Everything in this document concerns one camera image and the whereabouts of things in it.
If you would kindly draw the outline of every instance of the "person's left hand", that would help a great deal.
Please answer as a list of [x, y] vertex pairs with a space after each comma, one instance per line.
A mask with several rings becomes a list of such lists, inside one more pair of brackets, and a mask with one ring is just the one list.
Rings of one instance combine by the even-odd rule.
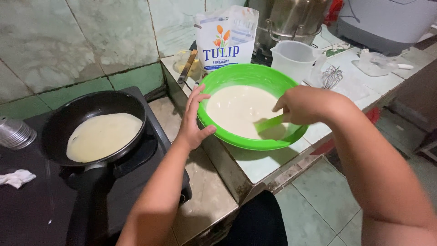
[[176, 143], [188, 146], [190, 150], [199, 147], [200, 143], [207, 136], [213, 134], [217, 130], [213, 125], [207, 126], [202, 130], [197, 126], [197, 110], [199, 109], [199, 103], [203, 99], [209, 99], [211, 97], [211, 95], [208, 94], [200, 94], [203, 89], [205, 89], [205, 84], [194, 88], [191, 92], [185, 107], [185, 113], [182, 117], [179, 132], [175, 139]]

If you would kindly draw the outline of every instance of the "flour bag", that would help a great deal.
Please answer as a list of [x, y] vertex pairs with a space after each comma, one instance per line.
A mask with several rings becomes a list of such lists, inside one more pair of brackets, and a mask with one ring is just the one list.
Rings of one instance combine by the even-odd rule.
[[250, 63], [258, 15], [255, 9], [237, 5], [196, 15], [194, 26], [203, 77], [230, 64]]

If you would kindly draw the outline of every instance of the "black frying pan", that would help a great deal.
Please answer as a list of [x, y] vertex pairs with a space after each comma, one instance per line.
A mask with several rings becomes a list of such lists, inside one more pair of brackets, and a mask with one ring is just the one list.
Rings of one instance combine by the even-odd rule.
[[[67, 143], [73, 131], [89, 118], [99, 115], [128, 113], [142, 120], [137, 135], [122, 149], [93, 162], [75, 162], [66, 155]], [[85, 167], [85, 171], [67, 179], [67, 184], [78, 191], [70, 218], [67, 245], [95, 244], [98, 226], [105, 224], [106, 195], [114, 184], [114, 177], [106, 165], [131, 149], [141, 139], [146, 111], [134, 96], [121, 91], [100, 91], [66, 103], [49, 117], [42, 130], [42, 152], [48, 160], [68, 167]]]

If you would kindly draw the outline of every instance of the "green plastic bowl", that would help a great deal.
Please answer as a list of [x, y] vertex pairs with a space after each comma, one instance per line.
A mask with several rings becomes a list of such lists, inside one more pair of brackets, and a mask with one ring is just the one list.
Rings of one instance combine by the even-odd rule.
[[[249, 85], [263, 89], [276, 98], [280, 98], [286, 90], [298, 85], [294, 80], [273, 68], [256, 64], [234, 64], [221, 67], [208, 74], [203, 80], [205, 90], [202, 93], [214, 94], [222, 88], [232, 85]], [[290, 124], [288, 131], [293, 134], [281, 140], [256, 140], [240, 137], [226, 131], [217, 125], [206, 113], [208, 100], [200, 103], [198, 116], [204, 126], [215, 125], [215, 135], [226, 143], [249, 150], [274, 150], [287, 147], [299, 140], [305, 134], [308, 126], [296, 126]]]

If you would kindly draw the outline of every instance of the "black pants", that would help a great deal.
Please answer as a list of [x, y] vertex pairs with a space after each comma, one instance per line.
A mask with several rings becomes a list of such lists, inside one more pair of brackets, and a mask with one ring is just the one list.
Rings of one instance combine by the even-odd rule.
[[218, 246], [287, 246], [282, 213], [271, 192], [263, 191], [243, 205], [228, 235]]

